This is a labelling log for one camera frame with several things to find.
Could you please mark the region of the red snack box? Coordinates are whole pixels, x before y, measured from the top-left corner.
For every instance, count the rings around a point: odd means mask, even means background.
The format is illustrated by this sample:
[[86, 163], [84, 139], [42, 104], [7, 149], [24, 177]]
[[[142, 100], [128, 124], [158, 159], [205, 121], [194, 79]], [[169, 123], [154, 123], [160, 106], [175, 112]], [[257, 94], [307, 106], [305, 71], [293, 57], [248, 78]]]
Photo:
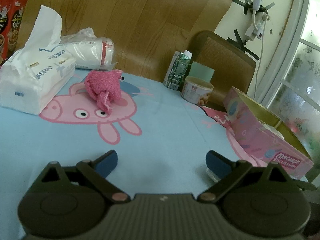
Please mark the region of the red snack box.
[[23, 13], [28, 0], [1, 0], [0, 56], [1, 66], [14, 53]]

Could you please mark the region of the pink fuzzy cloth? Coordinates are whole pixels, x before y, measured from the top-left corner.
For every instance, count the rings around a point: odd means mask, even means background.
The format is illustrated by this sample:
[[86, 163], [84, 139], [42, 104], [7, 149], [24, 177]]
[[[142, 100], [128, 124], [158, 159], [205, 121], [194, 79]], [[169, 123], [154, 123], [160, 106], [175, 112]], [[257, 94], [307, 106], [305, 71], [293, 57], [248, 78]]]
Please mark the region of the pink fuzzy cloth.
[[99, 109], [112, 113], [111, 104], [121, 99], [120, 78], [123, 71], [113, 69], [107, 72], [93, 70], [85, 78], [85, 89], [96, 101]]

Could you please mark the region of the green patterned drink carton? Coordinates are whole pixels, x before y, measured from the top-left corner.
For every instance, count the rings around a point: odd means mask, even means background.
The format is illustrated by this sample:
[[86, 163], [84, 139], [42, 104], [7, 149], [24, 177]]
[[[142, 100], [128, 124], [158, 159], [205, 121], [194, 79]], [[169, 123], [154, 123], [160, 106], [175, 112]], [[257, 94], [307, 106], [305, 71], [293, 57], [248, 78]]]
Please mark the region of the green patterned drink carton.
[[188, 50], [176, 51], [165, 75], [163, 85], [172, 90], [180, 90], [183, 86], [184, 77], [192, 58]]

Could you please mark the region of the brown wooden board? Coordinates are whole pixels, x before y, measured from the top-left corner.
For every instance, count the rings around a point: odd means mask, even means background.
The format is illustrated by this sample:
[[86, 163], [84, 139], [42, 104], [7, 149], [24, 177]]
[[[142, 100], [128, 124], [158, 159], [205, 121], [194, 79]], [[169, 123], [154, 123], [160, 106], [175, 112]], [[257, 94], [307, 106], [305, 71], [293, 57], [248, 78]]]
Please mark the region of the brown wooden board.
[[62, 17], [62, 34], [90, 27], [110, 38], [116, 67], [126, 73], [163, 81], [176, 51], [192, 37], [214, 31], [232, 0], [28, 0], [18, 38], [27, 41], [42, 5]]

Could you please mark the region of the white power strip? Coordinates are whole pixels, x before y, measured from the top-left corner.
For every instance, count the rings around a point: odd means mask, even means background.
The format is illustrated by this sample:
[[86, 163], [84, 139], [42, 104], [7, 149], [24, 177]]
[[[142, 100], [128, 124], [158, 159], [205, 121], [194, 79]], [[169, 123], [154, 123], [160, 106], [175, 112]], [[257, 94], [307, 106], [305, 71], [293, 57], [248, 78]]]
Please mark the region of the white power strip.
[[269, 16], [266, 12], [253, 11], [252, 24], [245, 32], [245, 40], [254, 41], [256, 38], [261, 40], [264, 35], [265, 23], [268, 19]]

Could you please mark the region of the blue Peppa Pig tablecloth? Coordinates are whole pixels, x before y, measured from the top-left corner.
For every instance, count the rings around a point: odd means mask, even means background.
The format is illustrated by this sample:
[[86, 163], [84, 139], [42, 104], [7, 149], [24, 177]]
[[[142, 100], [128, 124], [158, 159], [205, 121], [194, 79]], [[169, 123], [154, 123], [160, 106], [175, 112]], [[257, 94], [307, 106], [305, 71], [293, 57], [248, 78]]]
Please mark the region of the blue Peppa Pig tablecloth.
[[[1, 106], [1, 239], [303, 239], [303, 190], [275, 161], [236, 149], [229, 129], [161, 83], [125, 74], [111, 114], [77, 71], [39, 115]], [[63, 170], [118, 155], [107, 180], [128, 203], [107, 203]], [[210, 150], [253, 167], [215, 203]]]

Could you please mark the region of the plastic-wrapped paper cups stack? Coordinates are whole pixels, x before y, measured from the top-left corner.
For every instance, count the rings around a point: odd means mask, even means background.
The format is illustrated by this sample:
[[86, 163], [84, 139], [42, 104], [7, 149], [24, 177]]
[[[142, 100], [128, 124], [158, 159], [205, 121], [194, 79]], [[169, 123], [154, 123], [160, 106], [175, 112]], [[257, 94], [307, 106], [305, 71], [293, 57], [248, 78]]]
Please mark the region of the plastic-wrapped paper cups stack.
[[76, 68], [109, 71], [115, 67], [114, 42], [110, 38], [96, 37], [90, 27], [62, 36], [60, 43], [75, 57]]

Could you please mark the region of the white paper snack cup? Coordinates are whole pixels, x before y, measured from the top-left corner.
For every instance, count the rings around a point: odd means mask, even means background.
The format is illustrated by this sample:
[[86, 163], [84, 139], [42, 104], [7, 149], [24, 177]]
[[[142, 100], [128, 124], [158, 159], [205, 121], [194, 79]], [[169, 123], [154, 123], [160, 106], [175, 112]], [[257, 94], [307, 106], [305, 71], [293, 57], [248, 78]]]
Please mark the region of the white paper snack cup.
[[185, 78], [181, 96], [189, 103], [205, 105], [214, 89], [214, 86], [198, 77], [188, 76]]

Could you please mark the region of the white tissue pack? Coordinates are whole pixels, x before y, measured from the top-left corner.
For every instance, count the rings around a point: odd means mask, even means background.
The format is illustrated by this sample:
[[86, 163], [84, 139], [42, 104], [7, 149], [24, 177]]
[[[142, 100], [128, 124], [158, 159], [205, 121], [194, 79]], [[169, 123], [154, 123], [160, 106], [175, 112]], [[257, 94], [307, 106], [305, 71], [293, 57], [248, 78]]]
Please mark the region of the white tissue pack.
[[62, 18], [41, 6], [24, 47], [1, 67], [1, 106], [39, 115], [75, 72], [75, 58], [60, 43]]

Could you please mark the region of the frosted floral window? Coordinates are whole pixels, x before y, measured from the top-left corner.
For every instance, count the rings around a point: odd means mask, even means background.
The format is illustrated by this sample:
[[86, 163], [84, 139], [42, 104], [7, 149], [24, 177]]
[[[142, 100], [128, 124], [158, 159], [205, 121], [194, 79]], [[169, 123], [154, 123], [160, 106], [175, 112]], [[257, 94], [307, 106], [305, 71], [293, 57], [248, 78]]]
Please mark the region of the frosted floral window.
[[319, 162], [319, 0], [293, 0], [258, 101], [279, 116]]

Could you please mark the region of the pink macaron biscuit tin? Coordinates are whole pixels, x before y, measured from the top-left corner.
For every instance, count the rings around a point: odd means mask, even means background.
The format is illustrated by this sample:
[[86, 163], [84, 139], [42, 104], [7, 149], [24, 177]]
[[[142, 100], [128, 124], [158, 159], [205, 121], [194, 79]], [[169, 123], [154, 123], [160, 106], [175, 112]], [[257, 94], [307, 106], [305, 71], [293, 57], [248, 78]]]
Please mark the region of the pink macaron biscuit tin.
[[310, 155], [279, 117], [235, 87], [223, 104], [236, 141], [256, 163], [278, 162], [296, 179], [311, 170]]

